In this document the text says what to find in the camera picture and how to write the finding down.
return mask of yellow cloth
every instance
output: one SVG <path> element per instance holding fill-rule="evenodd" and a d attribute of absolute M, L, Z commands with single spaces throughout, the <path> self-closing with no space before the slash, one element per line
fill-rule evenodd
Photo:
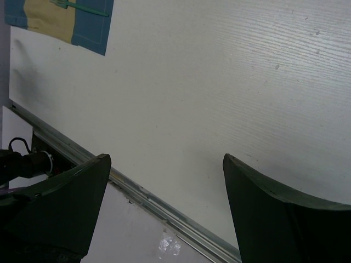
<path fill-rule="evenodd" d="M 58 7 L 49 0 L 26 0 L 28 29 L 71 43 L 76 9 Z"/>

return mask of plastic fork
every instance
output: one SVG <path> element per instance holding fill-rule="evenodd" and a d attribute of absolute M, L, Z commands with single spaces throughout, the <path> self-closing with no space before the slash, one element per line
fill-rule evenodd
<path fill-rule="evenodd" d="M 101 15 L 101 16 L 109 16 L 107 13 L 104 12 L 100 12 L 98 10 L 95 10 L 94 8 L 90 8 L 90 7 L 86 7 L 85 5 L 81 5 L 81 4 L 74 4 L 72 2 L 70 2 L 69 0 L 50 0 L 51 3 L 57 5 L 58 7 L 62 7 L 62 8 L 67 8 L 67 7 L 73 7 L 91 14 L 95 14 L 95 15 Z"/>

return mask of black cable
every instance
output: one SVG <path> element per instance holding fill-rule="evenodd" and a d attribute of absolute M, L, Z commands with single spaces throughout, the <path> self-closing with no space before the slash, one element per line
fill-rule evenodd
<path fill-rule="evenodd" d="M 14 142 L 14 141 L 21 141 L 21 142 L 23 142 L 24 145 L 26 146 L 27 152 L 28 152 L 28 153 L 32 153 L 32 151 L 31 151 L 31 150 L 29 149 L 29 147 L 28 147 L 27 141 L 26 141 L 25 139 L 23 139 L 23 138 L 20 138 L 20 137 L 15 137 L 15 138 L 13 138 L 13 139 L 10 141 L 10 143 L 9 143 L 9 150 L 10 150 L 10 151 L 13 152 L 13 149 L 12 149 L 12 142 Z"/>

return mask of wood grain texture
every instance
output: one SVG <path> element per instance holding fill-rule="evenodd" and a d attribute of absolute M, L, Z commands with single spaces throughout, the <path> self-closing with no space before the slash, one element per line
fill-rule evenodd
<path fill-rule="evenodd" d="M 237 246 L 222 159 L 351 203 L 350 1 L 116 1 L 106 57 L 12 29 L 11 98 Z"/>

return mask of metal rail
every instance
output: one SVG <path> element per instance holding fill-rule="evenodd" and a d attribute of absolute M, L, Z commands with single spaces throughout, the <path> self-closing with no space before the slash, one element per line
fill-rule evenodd
<path fill-rule="evenodd" d="M 94 155 L 17 104 L 11 110 L 33 126 L 34 134 L 74 164 Z M 128 199 L 172 228 L 177 236 L 213 262 L 241 263 L 239 250 L 194 220 L 177 211 L 119 171 L 111 169 L 110 181 Z"/>

